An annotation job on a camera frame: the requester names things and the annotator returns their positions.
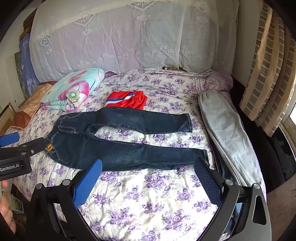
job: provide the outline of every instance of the white wall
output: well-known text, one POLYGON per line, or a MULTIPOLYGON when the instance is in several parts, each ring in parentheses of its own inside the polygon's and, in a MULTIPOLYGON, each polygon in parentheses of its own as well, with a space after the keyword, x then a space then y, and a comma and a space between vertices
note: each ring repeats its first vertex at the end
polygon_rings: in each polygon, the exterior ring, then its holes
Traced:
POLYGON ((13 67, 15 68, 15 66, 12 66, 11 61, 6 63, 6 59, 19 51, 18 45, 20 35, 23 32, 23 22, 40 4, 41 0, 34 0, 24 9, 10 26, 0 43, 0 108, 2 109, 4 109, 9 102, 11 102, 15 110, 17 110, 18 106, 21 104, 19 102, 22 99, 22 90, 19 81, 17 78, 7 74, 7 69, 11 70, 13 67))
POLYGON ((239 0, 237 45, 232 76, 247 85, 255 52, 260 9, 258 0, 239 0))

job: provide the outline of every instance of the gray sweatpants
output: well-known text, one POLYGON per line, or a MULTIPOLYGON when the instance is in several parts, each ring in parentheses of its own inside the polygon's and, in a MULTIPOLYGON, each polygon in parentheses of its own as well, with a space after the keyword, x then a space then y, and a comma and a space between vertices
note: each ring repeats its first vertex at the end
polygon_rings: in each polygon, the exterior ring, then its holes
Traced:
POLYGON ((260 184, 263 176, 240 117, 216 90, 200 94, 198 103, 206 129, 238 185, 260 184))

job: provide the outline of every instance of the beige checkered curtain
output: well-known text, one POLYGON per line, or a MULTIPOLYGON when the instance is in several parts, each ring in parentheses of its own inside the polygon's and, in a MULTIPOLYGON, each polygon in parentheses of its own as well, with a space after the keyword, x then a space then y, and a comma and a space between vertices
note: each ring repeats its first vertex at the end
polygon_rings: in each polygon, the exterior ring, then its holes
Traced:
POLYGON ((294 91, 296 46, 281 18, 267 4, 261 5, 255 54, 240 108, 272 136, 294 91))

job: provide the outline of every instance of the finger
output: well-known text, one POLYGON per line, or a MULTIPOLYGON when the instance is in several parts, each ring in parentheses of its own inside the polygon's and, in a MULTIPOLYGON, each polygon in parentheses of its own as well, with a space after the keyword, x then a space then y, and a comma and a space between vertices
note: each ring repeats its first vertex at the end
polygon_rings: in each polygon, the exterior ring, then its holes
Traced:
POLYGON ((12 219, 11 224, 10 224, 9 227, 10 227, 11 231, 15 234, 17 226, 16 226, 15 221, 13 219, 12 219))
POLYGON ((0 202, 0 212, 3 217, 5 217, 8 213, 9 208, 9 198, 6 192, 2 192, 2 200, 0 202))
POLYGON ((7 181, 2 181, 2 187, 7 188, 8 187, 8 182, 7 181))
POLYGON ((10 224, 11 224, 12 216, 13 216, 12 211, 8 210, 6 216, 4 217, 4 219, 5 219, 6 223, 8 224, 8 226, 10 226, 10 224))

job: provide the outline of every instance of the dark blue jeans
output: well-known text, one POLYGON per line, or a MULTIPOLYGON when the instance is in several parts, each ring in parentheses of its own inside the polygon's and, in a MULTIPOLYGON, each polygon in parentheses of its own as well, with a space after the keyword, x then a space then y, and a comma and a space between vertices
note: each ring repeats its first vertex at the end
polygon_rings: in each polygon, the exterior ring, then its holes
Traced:
POLYGON ((193 165, 199 157, 208 163, 206 150, 100 139, 94 134, 102 126, 127 128, 143 134, 192 132, 189 114, 104 107, 98 111, 60 116, 46 137, 46 152, 53 160, 78 169, 86 169, 96 159, 101 159, 103 171, 171 170, 193 165))

